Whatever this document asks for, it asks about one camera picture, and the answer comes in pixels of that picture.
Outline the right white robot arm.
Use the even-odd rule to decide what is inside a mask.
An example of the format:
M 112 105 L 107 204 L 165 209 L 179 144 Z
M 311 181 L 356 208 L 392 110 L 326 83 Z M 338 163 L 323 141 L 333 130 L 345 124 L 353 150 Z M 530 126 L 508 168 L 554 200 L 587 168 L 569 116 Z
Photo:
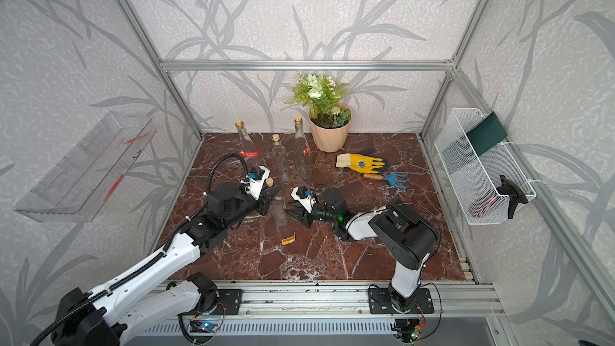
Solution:
M 377 238 L 396 261 L 389 283 L 392 307 L 399 313 L 410 311 L 440 232 L 408 203 L 395 198 L 372 211 L 352 213 L 338 189 L 329 188 L 318 197 L 302 186 L 292 189 L 286 213 L 306 227 L 315 221 L 330 223 L 335 235 L 346 242 Z

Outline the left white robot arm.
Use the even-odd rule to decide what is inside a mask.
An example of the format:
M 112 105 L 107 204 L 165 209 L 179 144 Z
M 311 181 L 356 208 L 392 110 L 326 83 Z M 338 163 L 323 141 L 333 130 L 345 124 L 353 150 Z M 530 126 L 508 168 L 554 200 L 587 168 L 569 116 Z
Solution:
M 154 298 L 145 296 L 223 241 L 234 224 L 254 211 L 265 216 L 279 192 L 272 179 L 220 185 L 150 256 L 88 292 L 67 293 L 55 321 L 32 344 L 122 345 L 170 316 L 195 310 L 214 294 L 213 283 L 201 274 Z

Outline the peeled gold label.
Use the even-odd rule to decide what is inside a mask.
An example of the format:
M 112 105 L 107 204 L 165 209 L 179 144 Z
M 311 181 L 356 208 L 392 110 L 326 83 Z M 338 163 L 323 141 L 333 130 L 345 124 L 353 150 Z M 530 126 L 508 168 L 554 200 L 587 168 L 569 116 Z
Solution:
M 295 235 L 292 235 L 292 236 L 289 236 L 289 237 L 287 237 L 287 238 L 283 238 L 283 239 L 281 240 L 281 244 L 282 244 L 283 246 L 286 246 L 286 245 L 289 245 L 289 244 L 293 243 L 295 240 L 296 240 L 296 236 L 295 236 Z

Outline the short glass bottle gold label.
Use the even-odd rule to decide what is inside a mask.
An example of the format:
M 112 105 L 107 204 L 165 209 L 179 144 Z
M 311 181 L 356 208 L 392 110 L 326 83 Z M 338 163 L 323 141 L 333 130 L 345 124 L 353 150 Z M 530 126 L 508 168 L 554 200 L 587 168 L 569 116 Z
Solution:
M 272 158 L 275 165 L 275 174 L 278 181 L 283 185 L 291 183 L 290 170 L 287 163 L 287 151 L 282 145 L 280 136 L 274 134 L 272 136 L 273 149 Z

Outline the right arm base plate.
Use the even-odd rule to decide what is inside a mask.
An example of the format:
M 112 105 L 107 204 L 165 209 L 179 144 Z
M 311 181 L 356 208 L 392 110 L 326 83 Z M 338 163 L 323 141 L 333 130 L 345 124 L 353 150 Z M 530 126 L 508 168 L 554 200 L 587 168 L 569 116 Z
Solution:
M 390 287 L 371 284 L 367 290 L 371 314 L 434 314 L 435 308 L 428 288 L 419 287 L 404 298 Z

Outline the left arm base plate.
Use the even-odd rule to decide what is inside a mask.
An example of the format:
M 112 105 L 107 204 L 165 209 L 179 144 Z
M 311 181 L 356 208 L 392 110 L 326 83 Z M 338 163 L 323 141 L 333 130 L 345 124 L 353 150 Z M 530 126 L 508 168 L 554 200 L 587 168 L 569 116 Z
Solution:
M 211 312 L 213 316 L 238 316 L 242 302 L 243 290 L 241 289 L 219 289 L 218 303 L 215 310 Z

